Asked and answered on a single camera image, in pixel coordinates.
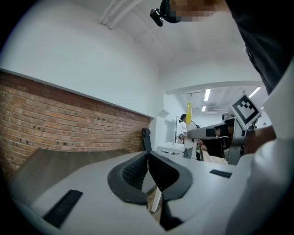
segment person's hand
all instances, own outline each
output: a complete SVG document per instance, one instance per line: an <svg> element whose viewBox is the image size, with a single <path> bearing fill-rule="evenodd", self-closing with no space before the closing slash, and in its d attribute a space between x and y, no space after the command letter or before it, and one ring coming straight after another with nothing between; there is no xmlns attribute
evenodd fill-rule
<svg viewBox="0 0 294 235"><path fill-rule="evenodd" d="M259 147L275 139L276 134L272 126L247 130L244 138L244 154L255 153Z"/></svg>
<svg viewBox="0 0 294 235"><path fill-rule="evenodd" d="M206 148L206 146L204 145L204 143L203 143L202 140L198 140L197 142L198 142L198 144L201 146L201 149L202 149L203 151L207 151L207 148Z"/></svg>

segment white ceiling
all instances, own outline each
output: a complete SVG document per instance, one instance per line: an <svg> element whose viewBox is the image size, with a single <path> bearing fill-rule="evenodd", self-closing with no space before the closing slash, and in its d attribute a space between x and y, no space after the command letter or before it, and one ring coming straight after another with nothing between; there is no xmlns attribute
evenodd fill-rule
<svg viewBox="0 0 294 235"><path fill-rule="evenodd" d="M97 12L99 15L111 0L69 0L75 4ZM111 22L127 5L127 0L110 18ZM159 8L162 0L142 0L132 8L116 25L123 29L135 41L146 32L157 27L150 17L152 8ZM218 12L204 22L164 22L163 27L146 34L137 43L146 51L159 68L164 67L187 52L213 53L237 45L242 53L243 41L237 26L228 13Z"/></svg>
<svg viewBox="0 0 294 235"><path fill-rule="evenodd" d="M108 4L112 0L69 0L72 3L83 6L97 12L100 16L104 13ZM125 2L117 12L110 18L107 25L130 3L135 0L116 0ZM136 43L156 63L159 69L173 65L172 61L180 60L186 54L196 56L215 56L221 52L227 56L228 51L235 51L236 55L244 53L244 42L238 31L238 28L231 15L225 12L218 12L203 22L180 22L171 24L164 22L163 27L159 27L153 32L147 33L157 27L156 23L150 17L152 8L159 8L162 0L142 0L133 7L116 25L124 30ZM204 90L202 93L179 95L183 107L187 103L192 103L192 110L200 112L205 105L209 109L218 109L218 112L227 110L232 100L236 99L241 93L246 91L249 95L255 90L255 86L235 86L213 88L209 101L204 102ZM261 107L267 93L265 87L262 87L252 100Z"/></svg>
<svg viewBox="0 0 294 235"><path fill-rule="evenodd" d="M192 112L201 112L203 106L207 106L207 110L217 110L217 112L226 112L228 106L237 101L238 97L245 91L250 95L256 86L233 86L233 87L220 87L212 88L208 101L204 101L205 90L195 90L188 94L178 95L181 104L186 108L190 102L192 105ZM261 87L258 92L251 97L251 100L259 107L262 108L264 101L268 95L265 87Z"/></svg>

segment black mesh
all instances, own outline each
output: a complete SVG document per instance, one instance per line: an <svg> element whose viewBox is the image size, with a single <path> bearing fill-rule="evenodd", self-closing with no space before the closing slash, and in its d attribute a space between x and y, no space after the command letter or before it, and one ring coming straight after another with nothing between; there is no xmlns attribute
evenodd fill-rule
<svg viewBox="0 0 294 235"><path fill-rule="evenodd" d="M147 155L142 156L131 165L123 169L124 181L136 189L142 190L143 181L147 172Z"/></svg>
<svg viewBox="0 0 294 235"><path fill-rule="evenodd" d="M147 195L142 185L148 171L146 151L115 166L108 174L107 181L111 191L122 201L147 205Z"/></svg>
<svg viewBox="0 0 294 235"><path fill-rule="evenodd" d="M179 172L170 165L164 163L154 155L148 157L149 172L156 182L160 191L165 190L176 182L179 178Z"/></svg>

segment white wall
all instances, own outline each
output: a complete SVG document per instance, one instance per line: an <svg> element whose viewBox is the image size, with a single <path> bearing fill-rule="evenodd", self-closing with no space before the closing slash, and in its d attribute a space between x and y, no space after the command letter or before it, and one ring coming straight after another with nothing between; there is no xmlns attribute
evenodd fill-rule
<svg viewBox="0 0 294 235"><path fill-rule="evenodd" d="M212 54L187 53L160 69L161 83L168 94L236 85L262 85L246 53L238 49Z"/></svg>
<svg viewBox="0 0 294 235"><path fill-rule="evenodd" d="M192 113L192 120L200 127L208 127L222 122L222 113L205 114L200 112Z"/></svg>
<svg viewBox="0 0 294 235"><path fill-rule="evenodd" d="M158 145L175 139L176 116L186 113L177 96L167 94L164 94L164 111L167 114L165 117L157 116L150 123L151 135L155 136L151 142L154 150Z"/></svg>
<svg viewBox="0 0 294 235"><path fill-rule="evenodd" d="M155 117L163 109L157 66L122 30L66 1L41 1L19 22L0 69Z"/></svg>
<svg viewBox="0 0 294 235"><path fill-rule="evenodd" d="M162 139L160 140L162 143L175 140L176 125L180 125L180 123L176 123L176 116L180 117L183 113L187 112L176 95L164 96L164 109L167 110L169 114L164 119Z"/></svg>
<svg viewBox="0 0 294 235"><path fill-rule="evenodd" d="M258 119L258 122L256 124L257 128L262 128L263 123L266 123L267 126L271 125L271 121L266 112L261 113L261 117Z"/></svg>

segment curved ceiling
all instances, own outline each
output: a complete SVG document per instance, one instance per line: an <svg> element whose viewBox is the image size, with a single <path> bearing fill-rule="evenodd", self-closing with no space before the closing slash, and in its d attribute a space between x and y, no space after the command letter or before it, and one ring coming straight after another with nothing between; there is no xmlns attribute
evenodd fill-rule
<svg viewBox="0 0 294 235"><path fill-rule="evenodd" d="M91 9L100 16L104 14L107 6L112 2L112 0L69 1ZM112 8L122 2L123 4L109 18L107 25L109 26L116 16L134 1L116 0ZM230 14L218 12L203 22L171 24L165 21L164 26L158 28L149 14L152 8L160 7L161 1L137 1L140 3L128 11L116 25L145 49L159 69L169 65L187 52L195 55L213 54L215 51L234 47L239 53L242 53L244 42Z"/></svg>

